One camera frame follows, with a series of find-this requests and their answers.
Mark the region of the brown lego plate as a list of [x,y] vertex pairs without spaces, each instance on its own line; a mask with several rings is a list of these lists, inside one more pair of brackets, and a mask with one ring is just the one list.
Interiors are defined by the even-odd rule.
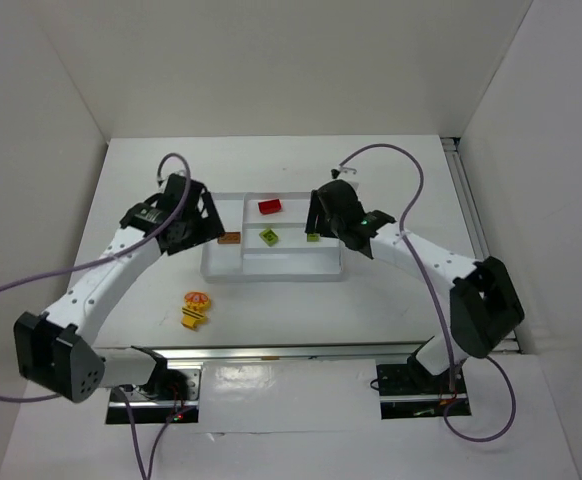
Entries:
[[239,245],[241,243],[241,233],[236,232],[225,232],[217,239],[217,243],[220,245]]

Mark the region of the red lego brick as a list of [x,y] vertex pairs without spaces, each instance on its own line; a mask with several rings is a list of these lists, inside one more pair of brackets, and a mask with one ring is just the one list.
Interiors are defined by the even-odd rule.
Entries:
[[278,198],[259,201],[257,206],[259,213],[263,216],[276,214],[283,210],[282,202]]

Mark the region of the yellow orange lego stack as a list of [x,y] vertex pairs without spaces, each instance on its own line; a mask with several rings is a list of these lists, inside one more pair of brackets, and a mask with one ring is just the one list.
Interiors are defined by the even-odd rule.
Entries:
[[207,320],[207,311],[211,307],[211,299],[205,292],[190,291],[184,295],[184,305],[181,309],[181,324],[196,331]]

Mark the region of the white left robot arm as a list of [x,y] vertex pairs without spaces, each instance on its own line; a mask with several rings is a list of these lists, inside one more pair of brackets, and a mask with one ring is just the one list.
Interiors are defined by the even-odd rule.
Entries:
[[14,325],[19,372],[74,403],[98,388],[141,387],[157,396],[183,375],[146,347],[96,349],[100,329],[135,281],[158,259],[219,238],[225,232],[212,195],[196,180],[172,174],[163,192],[130,208],[100,258],[41,314]]

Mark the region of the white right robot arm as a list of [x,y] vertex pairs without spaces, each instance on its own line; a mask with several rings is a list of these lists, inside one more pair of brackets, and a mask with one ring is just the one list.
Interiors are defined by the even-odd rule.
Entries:
[[445,324],[407,360],[410,381],[424,388],[455,377],[453,368],[485,358],[524,320],[504,263],[468,258],[412,232],[379,210],[366,212],[352,185],[333,180],[311,192],[305,232],[340,240],[354,252],[422,280],[444,300]]

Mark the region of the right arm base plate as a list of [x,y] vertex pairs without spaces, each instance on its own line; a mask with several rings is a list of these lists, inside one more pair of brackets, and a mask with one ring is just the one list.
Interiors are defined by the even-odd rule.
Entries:
[[369,386],[379,394],[383,420],[442,417],[449,405],[450,416],[471,415],[462,373],[451,391],[447,380],[435,378],[418,384],[406,364],[385,363],[376,366],[376,377]]

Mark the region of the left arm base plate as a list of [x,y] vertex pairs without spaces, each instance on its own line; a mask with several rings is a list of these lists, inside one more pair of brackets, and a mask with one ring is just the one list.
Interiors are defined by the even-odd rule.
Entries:
[[172,368],[185,377],[185,387],[176,389],[174,386],[169,386],[157,395],[150,395],[135,385],[122,387],[122,392],[131,406],[137,424],[162,424],[168,416],[174,414],[176,414],[174,423],[193,424],[198,422],[202,364],[175,362]]

